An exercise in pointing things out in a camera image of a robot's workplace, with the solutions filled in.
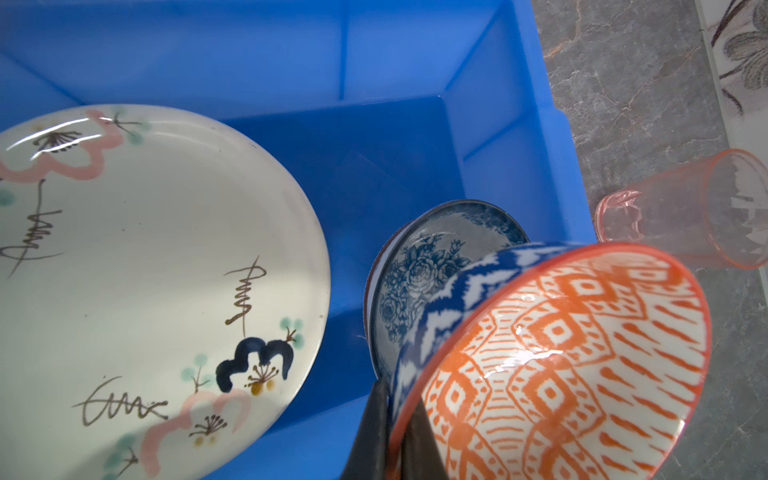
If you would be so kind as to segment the red patterned bottom bowl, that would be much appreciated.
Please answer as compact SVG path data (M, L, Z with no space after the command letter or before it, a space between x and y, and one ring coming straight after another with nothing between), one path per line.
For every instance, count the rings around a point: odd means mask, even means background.
M649 479L701 397L706 296L630 243L528 243L450 277L404 338L386 475L423 408L451 479Z

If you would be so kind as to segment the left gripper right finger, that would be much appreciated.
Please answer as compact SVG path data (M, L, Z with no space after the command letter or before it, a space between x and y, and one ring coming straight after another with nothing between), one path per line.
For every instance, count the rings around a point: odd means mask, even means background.
M404 480L448 480L425 410L415 410L401 449Z

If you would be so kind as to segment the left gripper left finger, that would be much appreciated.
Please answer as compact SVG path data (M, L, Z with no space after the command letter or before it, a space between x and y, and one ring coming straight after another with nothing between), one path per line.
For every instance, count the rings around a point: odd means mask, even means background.
M388 386L377 380L340 480L382 480L388 442Z

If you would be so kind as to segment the blue patterned bowl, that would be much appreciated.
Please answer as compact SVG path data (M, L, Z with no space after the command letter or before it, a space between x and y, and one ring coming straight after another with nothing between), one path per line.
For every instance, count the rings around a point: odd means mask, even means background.
M528 241L506 211L468 199L438 205L398 230L379 252L365 289L363 317L376 377L392 379L406 333L449 278Z

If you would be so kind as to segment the cream plum blossom plate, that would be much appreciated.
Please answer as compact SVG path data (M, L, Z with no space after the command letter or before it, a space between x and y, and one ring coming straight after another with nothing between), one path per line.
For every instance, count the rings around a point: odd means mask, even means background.
M1 475L199 479L306 380L331 275L307 196L191 112L93 105L1 135Z

